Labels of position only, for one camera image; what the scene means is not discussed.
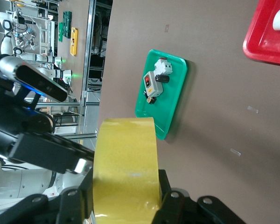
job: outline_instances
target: yellow tape roll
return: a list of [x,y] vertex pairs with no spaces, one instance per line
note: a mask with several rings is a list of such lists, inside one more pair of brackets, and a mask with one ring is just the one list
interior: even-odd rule
[[105,120],[93,169],[97,224],[152,222],[160,206],[153,118]]

